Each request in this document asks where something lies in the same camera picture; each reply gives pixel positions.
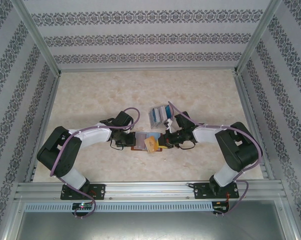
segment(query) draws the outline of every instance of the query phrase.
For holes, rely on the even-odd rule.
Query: stack of cards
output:
[[[172,108],[169,105],[155,107],[149,112],[150,128],[158,128],[172,117]]]
[[[135,132],[136,145],[132,146],[130,149],[133,151],[148,151],[149,153],[153,152],[161,152],[162,149],[159,148],[159,138],[161,137],[161,133],[159,132],[143,132],[137,131]],[[150,138],[153,139],[153,145],[151,146]]]

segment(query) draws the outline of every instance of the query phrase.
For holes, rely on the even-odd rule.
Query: black bracket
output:
[[[213,214],[225,214],[230,209],[230,203],[229,201],[212,201],[212,208],[214,209]]]
[[[188,184],[190,188],[194,189],[195,199],[238,199],[240,197],[239,190],[235,182],[232,182],[225,187],[221,187],[218,195],[214,195],[209,185],[209,182]]]
[[[106,191],[105,184],[89,184],[88,191],[86,194],[92,196],[95,200],[104,200]],[[61,200],[90,200],[90,198],[83,196],[82,194],[70,189],[65,184],[62,186]]]

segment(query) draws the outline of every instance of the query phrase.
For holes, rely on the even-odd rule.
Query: metal panel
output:
[[[101,182],[106,185],[105,198],[98,202],[183,202],[197,201],[189,183],[196,181],[172,182]],[[278,200],[286,194],[280,180],[249,180],[247,200]],[[19,183],[14,197],[23,202],[65,202],[60,200],[62,183]],[[246,184],[237,183],[239,194],[243,194]],[[206,199],[206,201],[223,201]]]
[[[274,203],[245,201],[230,215],[210,212],[25,212],[19,240],[282,240]]]
[[[73,203],[27,203],[26,213],[70,213]],[[152,213],[152,212],[202,212],[213,211],[211,201],[181,202],[99,202],[95,212],[98,213]]]

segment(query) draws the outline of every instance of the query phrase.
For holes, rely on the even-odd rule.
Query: vent slot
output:
[[[26,213],[69,213],[73,203],[27,203]],[[126,212],[201,212],[213,211],[211,201],[194,202],[97,202],[95,212],[126,213]]]

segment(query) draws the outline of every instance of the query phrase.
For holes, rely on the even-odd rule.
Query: beige marble surface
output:
[[[62,73],[45,139],[54,128],[81,129],[116,117],[125,108],[140,110],[134,131],[150,129],[148,112],[171,101],[201,123],[247,125],[230,70],[115,71]],[[137,113],[127,112],[134,119]],[[198,143],[194,149],[145,151],[111,149],[101,142],[81,150],[75,167],[91,182],[208,180],[225,163],[218,144]],[[57,182],[40,162],[34,182]],[[260,167],[242,179],[262,179]]]

